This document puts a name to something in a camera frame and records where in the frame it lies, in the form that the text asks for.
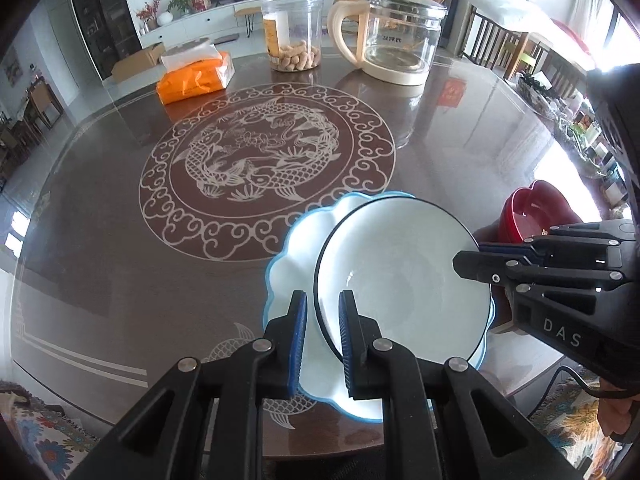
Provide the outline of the person's right hand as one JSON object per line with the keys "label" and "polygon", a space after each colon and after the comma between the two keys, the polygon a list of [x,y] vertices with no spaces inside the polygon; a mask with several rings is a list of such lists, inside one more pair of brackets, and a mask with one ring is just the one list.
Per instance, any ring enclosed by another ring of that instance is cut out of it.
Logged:
{"label": "person's right hand", "polygon": [[605,437],[611,437],[612,434],[618,436],[626,434],[632,422],[631,405],[638,400],[638,396],[628,399],[602,398],[599,400],[598,422]]}

